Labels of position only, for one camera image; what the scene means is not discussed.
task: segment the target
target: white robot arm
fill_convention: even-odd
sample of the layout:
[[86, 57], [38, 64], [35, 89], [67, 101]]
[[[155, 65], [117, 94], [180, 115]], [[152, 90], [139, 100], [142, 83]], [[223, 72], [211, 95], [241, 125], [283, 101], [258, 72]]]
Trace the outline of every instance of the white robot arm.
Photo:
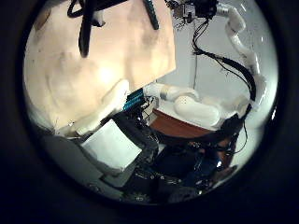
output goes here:
[[249, 69], [254, 76], [257, 87], [257, 96], [255, 103], [250, 103], [254, 108], [257, 109], [257, 107], [261, 105], [266, 94], [266, 80], [261, 75], [259, 59], [256, 52], [245, 47], [238, 36], [245, 30], [246, 23], [237, 9], [230, 5], [218, 4], [217, 15], [229, 19], [225, 26], [225, 32], [228, 35], [236, 52], [242, 57], [244, 66]]
[[221, 119], [219, 110], [213, 105], [201, 104], [198, 92], [191, 88], [151, 83], [143, 88], [143, 92], [146, 96], [173, 102], [180, 117], [200, 126], [211, 127]]

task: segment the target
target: wire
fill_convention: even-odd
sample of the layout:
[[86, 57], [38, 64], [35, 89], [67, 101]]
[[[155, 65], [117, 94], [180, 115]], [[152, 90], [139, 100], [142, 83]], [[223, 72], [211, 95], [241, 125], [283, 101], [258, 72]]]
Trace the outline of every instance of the wire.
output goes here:
[[240, 76], [239, 74], [237, 74], [233, 70], [225, 67], [217, 58], [212, 58], [212, 59], [214, 59], [223, 69], [225, 69], [226, 71], [228, 71], [228, 72], [234, 74], [235, 76], [237, 76], [238, 78], [240, 78], [247, 85], [247, 87], [249, 88], [249, 91], [251, 91], [250, 84], [242, 76]]
[[241, 151], [243, 151], [243, 149], [245, 148], [245, 146], [246, 146], [246, 144], [247, 144], [247, 142], [248, 142], [248, 140], [249, 140], [249, 135], [248, 135], [248, 133], [247, 133], [247, 129], [246, 129], [245, 122], [243, 123], [243, 127], [244, 127], [244, 131], [245, 131], [245, 136], [246, 136], [245, 143], [244, 143], [243, 147], [242, 147], [240, 150], [238, 150], [237, 152], [235, 152], [234, 154], [238, 154], [238, 153], [240, 153]]

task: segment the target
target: crumpled fabric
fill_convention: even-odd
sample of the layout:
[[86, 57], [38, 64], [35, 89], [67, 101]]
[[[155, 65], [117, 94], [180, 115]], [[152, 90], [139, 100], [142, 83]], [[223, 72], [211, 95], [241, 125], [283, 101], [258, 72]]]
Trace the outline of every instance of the crumpled fabric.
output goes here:
[[106, 25], [93, 27], [86, 59], [78, 49], [81, 18], [67, 18], [68, 2], [54, 7], [40, 30], [32, 30], [24, 83], [31, 109], [48, 128], [58, 130], [91, 114], [121, 79], [129, 80], [130, 91], [135, 91], [176, 68], [171, 12], [164, 1], [153, 4], [158, 31], [141, 0], [104, 10]]

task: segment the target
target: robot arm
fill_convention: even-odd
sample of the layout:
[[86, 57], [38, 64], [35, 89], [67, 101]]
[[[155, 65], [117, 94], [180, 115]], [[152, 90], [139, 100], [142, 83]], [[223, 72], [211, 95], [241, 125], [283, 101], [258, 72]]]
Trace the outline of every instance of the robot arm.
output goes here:
[[191, 23], [196, 18], [212, 19], [221, 16], [228, 19], [225, 32], [228, 35], [236, 52], [242, 57], [244, 66], [253, 74], [257, 87], [256, 101], [251, 102], [253, 108], [257, 109], [266, 94], [266, 80], [261, 76], [259, 59], [251, 49], [243, 45], [239, 34], [246, 28], [246, 23], [237, 9], [233, 6], [219, 3], [217, 0], [165, 0], [167, 5], [174, 10], [174, 17], [181, 18]]
[[238, 36], [245, 30], [246, 23], [237, 9], [230, 5], [218, 4], [217, 15], [229, 19], [225, 26], [225, 32], [236, 52], [242, 57], [244, 66], [253, 74], [257, 87], [257, 97], [255, 103], [251, 102], [251, 104], [253, 107], [258, 107], [261, 105], [266, 94], [266, 80], [261, 75], [259, 59], [256, 52], [245, 47]]
[[198, 92], [191, 88], [151, 83], [143, 92], [145, 96], [173, 102], [177, 115], [199, 126], [212, 127], [221, 119], [220, 111], [213, 105], [201, 104]]

